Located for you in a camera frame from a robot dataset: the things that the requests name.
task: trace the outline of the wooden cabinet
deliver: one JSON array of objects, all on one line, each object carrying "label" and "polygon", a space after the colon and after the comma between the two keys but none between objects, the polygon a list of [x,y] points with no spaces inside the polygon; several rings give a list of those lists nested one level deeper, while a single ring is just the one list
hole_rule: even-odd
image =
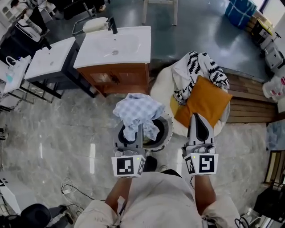
[{"label": "wooden cabinet", "polygon": [[148,64],[109,64],[77,69],[103,96],[148,93]]}]

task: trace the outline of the checkered cloth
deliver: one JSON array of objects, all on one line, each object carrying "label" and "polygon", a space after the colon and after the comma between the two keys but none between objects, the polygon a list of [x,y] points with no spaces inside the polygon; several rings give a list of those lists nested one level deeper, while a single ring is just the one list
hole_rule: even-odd
[{"label": "checkered cloth", "polygon": [[121,118],[125,125],[124,136],[128,141],[135,140],[138,126],[143,123],[143,135],[156,140],[159,129],[152,120],[161,116],[164,105],[145,94],[128,94],[117,103],[113,113]]}]

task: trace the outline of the white box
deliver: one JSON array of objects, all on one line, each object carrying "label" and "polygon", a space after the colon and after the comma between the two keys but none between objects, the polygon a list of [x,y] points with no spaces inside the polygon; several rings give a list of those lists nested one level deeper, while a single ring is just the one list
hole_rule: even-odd
[{"label": "white box", "polygon": [[191,175],[215,174],[218,166],[218,154],[191,153],[184,157],[188,173]]},{"label": "white box", "polygon": [[114,176],[140,177],[143,173],[145,158],[142,155],[112,157]]}]

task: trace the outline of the wooden slat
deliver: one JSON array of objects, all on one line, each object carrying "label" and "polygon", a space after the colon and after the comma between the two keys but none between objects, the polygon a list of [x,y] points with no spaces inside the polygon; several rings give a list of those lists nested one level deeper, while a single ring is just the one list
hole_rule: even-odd
[{"label": "wooden slat", "polygon": [[231,85],[237,85],[237,86],[244,86],[247,88],[262,91],[262,83],[260,82],[253,81],[253,80],[250,80],[250,79],[247,79],[241,76],[233,75],[233,74],[226,74],[226,75],[229,80],[230,87]]},{"label": "wooden slat", "polygon": [[239,85],[230,85],[230,90],[246,92],[246,93],[250,93],[250,94],[256,94],[256,95],[264,96],[263,92],[260,91],[260,90],[246,88],[244,86],[239,86]]},{"label": "wooden slat", "polygon": [[244,105],[230,105],[231,110],[233,111],[247,111],[247,112],[261,112],[261,113],[271,113],[276,115],[275,109],[266,109],[264,107],[253,107],[253,106],[244,106]]},{"label": "wooden slat", "polygon": [[230,116],[251,116],[251,117],[274,117],[272,113],[234,111],[230,110]]},{"label": "wooden slat", "polygon": [[246,99],[258,100],[262,102],[274,103],[272,99],[268,99],[266,97],[262,97],[262,96],[255,95],[255,94],[249,94],[249,93],[238,92],[238,91],[233,91],[233,90],[228,90],[228,93],[238,98],[246,98]]},{"label": "wooden slat", "polygon": [[252,107],[262,107],[266,109],[276,109],[276,104],[268,104],[264,102],[258,102],[258,101],[245,101],[245,100],[239,100],[232,98],[231,99],[231,105],[244,105],[244,106],[252,106]]},{"label": "wooden slat", "polygon": [[227,123],[267,123],[272,122],[272,117],[243,117],[243,116],[229,116]]}]

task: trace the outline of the white sink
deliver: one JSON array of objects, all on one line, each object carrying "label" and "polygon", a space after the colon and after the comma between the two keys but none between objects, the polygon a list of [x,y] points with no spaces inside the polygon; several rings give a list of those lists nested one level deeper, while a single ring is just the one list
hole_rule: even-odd
[{"label": "white sink", "polygon": [[102,30],[88,33],[74,63],[74,68],[116,63],[149,63],[151,28],[118,28],[118,33]]},{"label": "white sink", "polygon": [[47,47],[36,51],[25,79],[30,79],[40,75],[61,71],[75,38],[71,37],[51,45],[51,49]]}]

